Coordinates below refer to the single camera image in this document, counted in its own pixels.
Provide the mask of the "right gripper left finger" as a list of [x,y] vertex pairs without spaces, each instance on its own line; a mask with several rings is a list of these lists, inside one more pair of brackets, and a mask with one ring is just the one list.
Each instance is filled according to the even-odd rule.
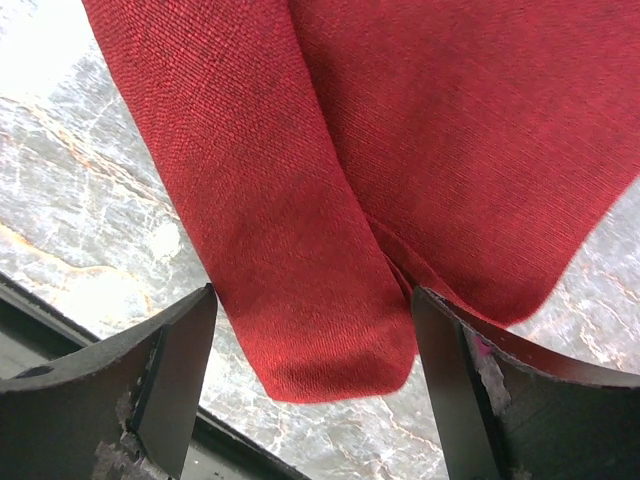
[[216,313],[206,285],[145,322],[2,381],[2,478],[179,478]]

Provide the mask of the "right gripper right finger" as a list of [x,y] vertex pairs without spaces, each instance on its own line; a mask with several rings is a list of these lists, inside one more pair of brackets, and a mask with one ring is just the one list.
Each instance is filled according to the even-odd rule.
[[638,478],[638,375],[549,350],[422,287],[411,314],[450,478]]

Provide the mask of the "dark red cloth napkin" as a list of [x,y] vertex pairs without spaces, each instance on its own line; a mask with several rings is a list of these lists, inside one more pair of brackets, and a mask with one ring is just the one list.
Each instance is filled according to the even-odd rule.
[[415,286],[530,317],[639,173],[635,1],[88,1],[274,400],[398,390]]

